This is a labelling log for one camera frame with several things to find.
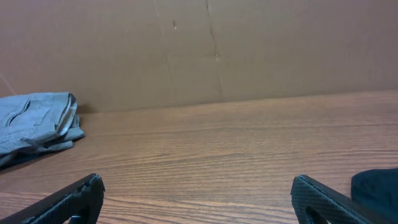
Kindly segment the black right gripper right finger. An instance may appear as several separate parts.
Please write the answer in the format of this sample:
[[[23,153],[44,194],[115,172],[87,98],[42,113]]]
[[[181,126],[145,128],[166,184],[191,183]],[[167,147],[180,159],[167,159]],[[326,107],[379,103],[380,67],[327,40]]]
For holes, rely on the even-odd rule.
[[[392,224],[307,175],[294,178],[290,194],[300,224]]]

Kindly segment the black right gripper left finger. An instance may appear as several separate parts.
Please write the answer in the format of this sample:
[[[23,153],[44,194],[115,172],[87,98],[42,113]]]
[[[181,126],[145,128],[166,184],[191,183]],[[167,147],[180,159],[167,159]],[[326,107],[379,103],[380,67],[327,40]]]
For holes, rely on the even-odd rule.
[[[98,174],[66,186],[31,206],[1,220],[2,224],[96,224],[105,187]]]

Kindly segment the pile of dark clothes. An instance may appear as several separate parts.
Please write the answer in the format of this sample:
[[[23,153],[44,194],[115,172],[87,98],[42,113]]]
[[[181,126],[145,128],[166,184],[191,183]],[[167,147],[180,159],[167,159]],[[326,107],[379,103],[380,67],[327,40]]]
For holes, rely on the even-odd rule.
[[[354,175],[351,178],[351,198],[397,222],[397,168],[373,169]]]

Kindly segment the folded grey trousers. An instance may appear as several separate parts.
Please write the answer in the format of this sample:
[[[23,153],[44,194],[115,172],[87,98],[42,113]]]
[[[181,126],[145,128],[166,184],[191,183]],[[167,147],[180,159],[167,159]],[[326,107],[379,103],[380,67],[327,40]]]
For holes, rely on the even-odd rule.
[[[85,137],[77,107],[69,92],[1,98],[1,169],[72,148]]]

